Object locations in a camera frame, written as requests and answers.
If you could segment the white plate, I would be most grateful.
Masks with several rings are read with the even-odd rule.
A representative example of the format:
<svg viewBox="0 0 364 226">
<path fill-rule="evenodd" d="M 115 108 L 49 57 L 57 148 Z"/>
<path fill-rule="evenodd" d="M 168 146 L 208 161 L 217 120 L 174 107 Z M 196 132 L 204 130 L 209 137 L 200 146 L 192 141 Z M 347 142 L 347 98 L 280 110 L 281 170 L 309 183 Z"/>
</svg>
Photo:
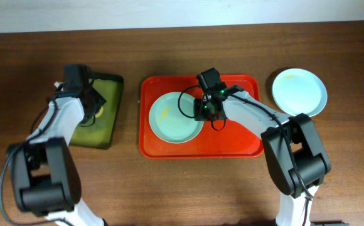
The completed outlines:
<svg viewBox="0 0 364 226">
<path fill-rule="evenodd" d="M 292 116 L 303 113 L 312 117 L 319 114 L 326 107 L 327 101 L 327 95 L 298 96 L 284 100 L 281 107 L 283 111 Z"/>
</svg>

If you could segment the green and yellow sponge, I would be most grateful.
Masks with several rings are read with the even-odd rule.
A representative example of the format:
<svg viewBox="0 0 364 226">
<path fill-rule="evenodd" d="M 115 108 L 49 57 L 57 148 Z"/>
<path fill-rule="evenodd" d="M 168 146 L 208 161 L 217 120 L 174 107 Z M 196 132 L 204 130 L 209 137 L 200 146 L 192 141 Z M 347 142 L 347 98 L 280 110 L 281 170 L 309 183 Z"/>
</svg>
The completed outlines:
<svg viewBox="0 0 364 226">
<path fill-rule="evenodd" d="M 98 112 L 97 112 L 97 113 L 95 113 L 95 117 L 96 117 L 96 118 L 99 118 L 99 117 L 103 114 L 103 112 L 104 112 L 104 108 L 103 108 L 103 107 L 101 107 L 101 108 L 98 110 Z"/>
</svg>

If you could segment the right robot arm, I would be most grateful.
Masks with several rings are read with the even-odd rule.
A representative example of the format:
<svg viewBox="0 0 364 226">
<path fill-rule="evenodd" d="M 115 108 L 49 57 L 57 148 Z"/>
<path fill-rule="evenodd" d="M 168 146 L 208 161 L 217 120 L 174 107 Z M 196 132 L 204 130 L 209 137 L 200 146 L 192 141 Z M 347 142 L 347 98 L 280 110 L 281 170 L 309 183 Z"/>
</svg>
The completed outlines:
<svg viewBox="0 0 364 226">
<path fill-rule="evenodd" d="M 274 225 L 311 225 L 313 198 L 331 171 L 312 119 L 267 107 L 244 88 L 228 86 L 215 68 L 199 73 L 196 79 L 203 95 L 194 101 L 194 120 L 234 121 L 262 141 L 270 177 L 280 191 Z"/>
</svg>

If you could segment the light blue plate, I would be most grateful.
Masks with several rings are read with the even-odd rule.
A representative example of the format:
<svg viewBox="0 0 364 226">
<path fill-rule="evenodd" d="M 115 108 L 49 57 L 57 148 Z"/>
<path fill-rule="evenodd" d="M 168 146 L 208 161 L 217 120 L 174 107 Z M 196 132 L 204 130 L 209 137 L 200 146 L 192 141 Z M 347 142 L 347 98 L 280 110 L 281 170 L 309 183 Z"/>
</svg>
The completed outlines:
<svg viewBox="0 0 364 226">
<path fill-rule="evenodd" d="M 321 79 L 314 73 L 301 68 L 290 68 L 278 73 L 272 83 L 271 91 L 274 102 L 281 110 L 284 100 L 306 95 L 328 96 Z"/>
</svg>

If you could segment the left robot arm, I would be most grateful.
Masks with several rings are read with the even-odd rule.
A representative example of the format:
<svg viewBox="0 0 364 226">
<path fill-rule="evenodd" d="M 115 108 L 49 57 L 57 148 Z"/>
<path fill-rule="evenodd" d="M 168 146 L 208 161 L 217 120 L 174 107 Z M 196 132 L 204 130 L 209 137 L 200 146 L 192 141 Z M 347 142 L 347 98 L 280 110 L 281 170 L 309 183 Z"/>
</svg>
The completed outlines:
<svg viewBox="0 0 364 226">
<path fill-rule="evenodd" d="M 31 212 L 37 225 L 106 225 L 82 199 L 82 187 L 68 145 L 77 126 L 95 117 L 104 98 L 92 87 L 86 65 L 64 67 L 65 81 L 49 98 L 43 119 L 25 141 L 8 147 L 0 175 L 0 210 L 5 211 L 3 181 L 10 172 L 14 199 L 22 212 Z"/>
</svg>

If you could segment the light green plate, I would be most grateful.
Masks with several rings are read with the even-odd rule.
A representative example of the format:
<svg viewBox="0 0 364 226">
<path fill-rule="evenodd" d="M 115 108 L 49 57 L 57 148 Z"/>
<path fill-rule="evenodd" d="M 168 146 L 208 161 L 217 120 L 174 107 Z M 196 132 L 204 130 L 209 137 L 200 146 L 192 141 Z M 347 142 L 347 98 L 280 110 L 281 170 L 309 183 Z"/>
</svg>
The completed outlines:
<svg viewBox="0 0 364 226">
<path fill-rule="evenodd" d="M 195 98 L 181 92 L 169 92 L 154 101 L 149 111 L 149 125 L 154 134 L 172 144 L 186 143 L 201 132 L 204 123 L 184 116 L 193 115 Z"/>
</svg>

